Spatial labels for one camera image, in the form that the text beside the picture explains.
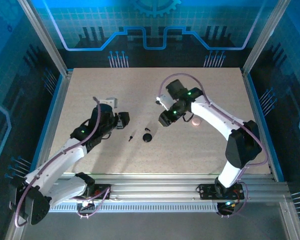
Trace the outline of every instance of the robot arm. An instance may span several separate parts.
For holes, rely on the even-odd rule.
[[[227,140],[225,156],[227,162],[222,173],[215,180],[215,188],[220,197],[223,197],[227,190],[231,188],[237,178],[240,176],[245,165],[255,159],[261,152],[257,142],[242,128],[235,125],[229,119],[225,118],[220,112],[231,116],[232,119],[248,128],[254,135],[259,138],[258,127],[255,122],[244,122],[225,110],[214,104],[203,96],[203,92],[198,88],[191,90],[186,89],[179,80],[171,82],[167,87],[171,97],[162,95],[157,98],[157,103],[165,107],[165,111],[160,115],[159,122],[167,127],[186,112],[191,112],[215,127]]]
[[[43,167],[46,168],[28,191],[20,211],[20,216],[26,219],[31,225],[40,222],[50,208],[64,200],[76,196],[81,196],[84,199],[95,195],[96,190],[99,190],[96,189],[95,181],[82,172],[76,174],[68,181],[60,184],[54,183],[71,165],[79,161],[98,145],[105,135],[111,134],[113,129],[123,129],[129,123],[128,112],[113,113],[116,104],[117,100],[115,98],[100,101],[100,122],[95,133],[88,141],[79,144],[90,135],[96,126],[98,117],[97,107],[93,109],[91,118],[76,128],[64,146],[49,158],[48,161],[27,174],[25,178],[15,177],[10,182],[10,208],[14,211],[17,209],[25,188],[38,176],[39,171]],[[74,145],[77,145],[77,147],[60,155],[56,160],[52,160],[54,156],[60,152],[64,153],[64,150]]]

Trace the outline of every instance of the gear icon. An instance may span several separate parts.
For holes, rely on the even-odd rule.
[[[19,15],[19,5],[17,0],[0,0],[0,16],[8,24],[12,24]]]
[[[170,14],[171,10],[176,10],[176,5],[180,4],[181,0],[131,0],[131,4],[140,14],[145,14],[147,17],[154,18],[164,14]]]

